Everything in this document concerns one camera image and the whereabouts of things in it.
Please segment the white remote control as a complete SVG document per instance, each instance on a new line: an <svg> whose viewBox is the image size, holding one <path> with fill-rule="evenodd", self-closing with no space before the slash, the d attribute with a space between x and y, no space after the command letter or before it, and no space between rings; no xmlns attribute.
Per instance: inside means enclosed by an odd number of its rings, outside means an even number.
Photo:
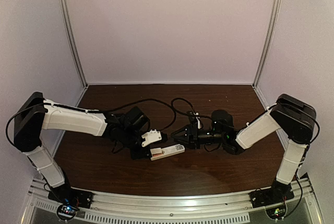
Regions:
<svg viewBox="0 0 334 224"><path fill-rule="evenodd" d="M167 157L170 157L170 156L174 156L174 155L184 153L185 152L185 147L181 144L177 144L177 145L162 148L162 150L164 151L163 155L158 156L158 157L153 157L153 158L151 157L150 160L155 161L155 160L159 160L159 159L163 159L163 158L167 158Z"/></svg>

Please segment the white battery cover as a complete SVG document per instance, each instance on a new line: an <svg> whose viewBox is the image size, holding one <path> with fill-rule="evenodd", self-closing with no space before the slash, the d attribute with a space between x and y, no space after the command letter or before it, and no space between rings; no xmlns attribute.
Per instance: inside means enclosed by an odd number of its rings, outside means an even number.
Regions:
<svg viewBox="0 0 334 224"><path fill-rule="evenodd" d="M162 148L154 148L154 149L150 149L152 158L153 157L158 157L164 154L164 151L162 150Z"/></svg>

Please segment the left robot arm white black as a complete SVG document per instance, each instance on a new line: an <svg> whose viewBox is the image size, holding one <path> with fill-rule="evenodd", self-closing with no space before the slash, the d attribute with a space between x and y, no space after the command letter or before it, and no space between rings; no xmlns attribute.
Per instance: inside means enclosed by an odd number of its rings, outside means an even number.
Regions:
<svg viewBox="0 0 334 224"><path fill-rule="evenodd" d="M9 142L28 156L37 170L46 179L51 193L63 205L75 201L66 173L43 146L41 131L60 129L110 139L129 149L133 160L151 158L149 146L142 145L142 128L150 121L138 108L127 113L85 110L46 100L41 92L34 92L13 115L14 139Z"/></svg>

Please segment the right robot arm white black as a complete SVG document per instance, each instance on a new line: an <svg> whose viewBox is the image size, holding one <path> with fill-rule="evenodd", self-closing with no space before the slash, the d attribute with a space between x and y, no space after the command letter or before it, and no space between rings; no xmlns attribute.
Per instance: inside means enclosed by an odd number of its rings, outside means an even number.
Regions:
<svg viewBox="0 0 334 224"><path fill-rule="evenodd" d="M254 200L264 198L273 204L287 199L291 181L304 162L311 143L319 135L314 130L320 130L315 109L285 93L242 129L234 127L232 115L225 110L215 110L208 117L211 120L210 129L201 127L201 115L188 111L185 116L188 117L189 124L174 131L171 137L176 143L189 149L218 144L227 153L239 155L271 133L284 131L289 143L271 187L263 193L252 192Z"/></svg>

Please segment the left round circuit board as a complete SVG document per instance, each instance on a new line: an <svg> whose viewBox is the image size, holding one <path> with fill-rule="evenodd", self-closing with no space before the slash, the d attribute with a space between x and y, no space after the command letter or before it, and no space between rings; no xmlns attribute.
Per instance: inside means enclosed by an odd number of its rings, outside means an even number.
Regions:
<svg viewBox="0 0 334 224"><path fill-rule="evenodd" d="M56 215L62 221L70 221L74 219L77 212L78 212L78 209L62 204L58 206L56 210Z"/></svg>

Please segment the round circuit board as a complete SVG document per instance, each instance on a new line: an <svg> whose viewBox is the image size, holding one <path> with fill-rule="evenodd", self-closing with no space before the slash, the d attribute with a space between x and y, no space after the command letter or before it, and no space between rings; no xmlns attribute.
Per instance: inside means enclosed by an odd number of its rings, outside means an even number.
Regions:
<svg viewBox="0 0 334 224"><path fill-rule="evenodd" d="M70 221L74 219L77 212L78 212L78 209L62 204L58 206L56 210L56 215L62 221Z"/></svg>
<svg viewBox="0 0 334 224"><path fill-rule="evenodd" d="M273 206L265 209L266 215L271 220L281 220L287 213L286 205Z"/></svg>

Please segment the right round circuit board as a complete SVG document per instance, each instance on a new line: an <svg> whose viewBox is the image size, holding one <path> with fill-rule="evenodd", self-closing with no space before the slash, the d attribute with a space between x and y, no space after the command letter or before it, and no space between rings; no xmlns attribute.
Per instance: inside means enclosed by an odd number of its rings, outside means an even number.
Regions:
<svg viewBox="0 0 334 224"><path fill-rule="evenodd" d="M286 205L273 206L265 209L266 215L271 220L281 220L287 213Z"/></svg>

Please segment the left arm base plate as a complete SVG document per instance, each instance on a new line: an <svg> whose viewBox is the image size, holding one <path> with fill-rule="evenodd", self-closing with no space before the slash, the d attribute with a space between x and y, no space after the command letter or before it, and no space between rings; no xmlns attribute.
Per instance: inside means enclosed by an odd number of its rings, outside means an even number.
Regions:
<svg viewBox="0 0 334 224"><path fill-rule="evenodd" d="M83 191L62 185L56 188L51 188L48 194L48 199L71 205L77 208L89 209L92 203L93 193Z"/></svg>

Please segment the front aluminium rail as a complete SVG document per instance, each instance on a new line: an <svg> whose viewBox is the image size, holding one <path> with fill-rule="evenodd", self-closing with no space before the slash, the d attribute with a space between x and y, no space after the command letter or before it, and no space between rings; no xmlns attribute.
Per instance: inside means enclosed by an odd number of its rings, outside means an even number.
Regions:
<svg viewBox="0 0 334 224"><path fill-rule="evenodd" d="M254 207L249 191L204 196L135 196L93 191L90 208L81 208L69 223L279 223L269 218L287 207L281 223L324 223L308 178L292 182L294 198Z"/></svg>

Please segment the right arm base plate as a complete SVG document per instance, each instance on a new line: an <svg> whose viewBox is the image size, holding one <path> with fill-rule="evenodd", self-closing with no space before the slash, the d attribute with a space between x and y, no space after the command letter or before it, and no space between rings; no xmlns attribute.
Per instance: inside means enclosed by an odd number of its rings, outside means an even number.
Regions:
<svg viewBox="0 0 334 224"><path fill-rule="evenodd" d="M286 193L281 193L272 188L255 190L249 193L250 201L253 208L263 207L273 204L282 203L284 200L293 199L294 193L288 190Z"/></svg>

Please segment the right aluminium frame post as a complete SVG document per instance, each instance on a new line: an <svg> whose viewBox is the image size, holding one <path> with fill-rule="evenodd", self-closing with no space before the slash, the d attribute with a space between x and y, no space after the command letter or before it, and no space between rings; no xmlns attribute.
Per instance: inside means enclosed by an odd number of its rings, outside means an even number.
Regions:
<svg viewBox="0 0 334 224"><path fill-rule="evenodd" d="M262 76L262 73L264 71L265 68L265 64L266 64L266 60L269 54L269 50L270 50L270 46L273 40L273 35L274 35L274 31L275 31L275 27L276 27L276 23L277 23L277 19L279 16L279 11L281 8L281 3L282 0L273 0L272 2L272 8L271 8L271 14L270 14L270 18L269 18L269 23L268 23L268 28L267 28L267 33L266 33L266 37L265 37L265 41L264 41L264 46L263 46L263 50L261 52L261 56L260 56L260 61L258 64L258 68L257 68L257 72L254 78L254 82L253 82L253 87L257 88L260 82L260 78Z"/></svg>

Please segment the aluminium frame post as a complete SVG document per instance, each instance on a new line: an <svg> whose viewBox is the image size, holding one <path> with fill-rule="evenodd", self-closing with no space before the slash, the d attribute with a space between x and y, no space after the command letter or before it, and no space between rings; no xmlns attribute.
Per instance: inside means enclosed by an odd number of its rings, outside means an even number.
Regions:
<svg viewBox="0 0 334 224"><path fill-rule="evenodd" d="M74 61L75 69L78 74L79 80L81 82L81 86L83 88L87 88L88 84L84 75L84 71L82 69L82 64L79 59L78 50L75 42L74 32L71 26L71 20L67 5L67 0L59 0L60 8L63 16L64 26L65 26L65 32L70 48L70 52Z"/></svg>
<svg viewBox="0 0 334 224"><path fill-rule="evenodd" d="M276 23L277 23L277 19L279 16L279 11L281 8L281 3L282 0L273 0L272 2L272 8L271 8L271 14L270 14L270 18L269 18L269 23L268 23L268 28L267 28L267 33L266 33L266 37L265 37L265 41L264 41L264 46L263 46L263 50L261 52L261 56L260 56L260 61L258 64L258 68L257 68L257 72L254 78L254 82L253 82L253 87L257 88L260 82L260 78L262 76L262 73L264 71L265 68L265 64L266 64L266 60L269 54L269 50L270 50L270 46L273 40L273 35L274 35L274 31L275 31L275 27L276 27Z"/></svg>

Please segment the left aluminium frame post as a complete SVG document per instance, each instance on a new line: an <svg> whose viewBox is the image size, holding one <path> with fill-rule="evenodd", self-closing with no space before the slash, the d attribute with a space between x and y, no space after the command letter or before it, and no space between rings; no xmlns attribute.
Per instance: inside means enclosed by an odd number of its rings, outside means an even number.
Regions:
<svg viewBox="0 0 334 224"><path fill-rule="evenodd" d="M81 86L83 88L87 88L88 84L84 75L84 71L82 69L82 64L79 59L78 50L75 42L74 32L71 26L71 20L67 5L67 0L59 0L60 8L63 16L64 26L65 26L65 32L70 48L70 52L74 61L75 69L78 74L79 80L81 82Z"/></svg>

